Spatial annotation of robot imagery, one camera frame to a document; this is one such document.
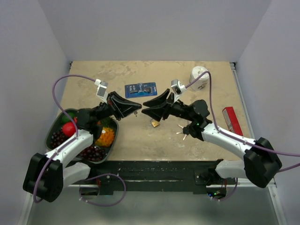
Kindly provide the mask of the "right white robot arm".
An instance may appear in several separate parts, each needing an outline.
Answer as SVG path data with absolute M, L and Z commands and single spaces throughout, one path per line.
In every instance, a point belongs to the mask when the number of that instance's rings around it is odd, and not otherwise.
M 185 136 L 192 136 L 203 142 L 212 143 L 232 154 L 238 161 L 220 160 L 209 179 L 220 184 L 226 178 L 248 179 L 259 188 L 265 188 L 279 172 L 282 163 L 271 143 L 265 138 L 245 138 L 221 127 L 207 117 L 210 112 L 205 100 L 196 100 L 186 105 L 176 100 L 175 94 L 167 89 L 160 96 L 143 103 L 142 113 L 156 121 L 166 120 L 170 115 L 190 121 L 182 128 Z

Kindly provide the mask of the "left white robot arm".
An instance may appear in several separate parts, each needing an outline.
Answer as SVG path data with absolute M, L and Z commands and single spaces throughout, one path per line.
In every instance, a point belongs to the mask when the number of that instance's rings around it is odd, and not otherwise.
M 121 120 L 140 110 L 142 105 L 122 98 L 115 91 L 108 94 L 106 102 L 94 108 L 82 108 L 77 111 L 75 134 L 54 150 L 46 154 L 35 154 L 25 175 L 23 189 L 33 195 L 33 201 L 53 202 L 63 188 L 83 180 L 92 184 L 97 172 L 84 163 L 67 165 L 85 148 L 91 146 L 102 134 L 98 121 L 114 116 Z

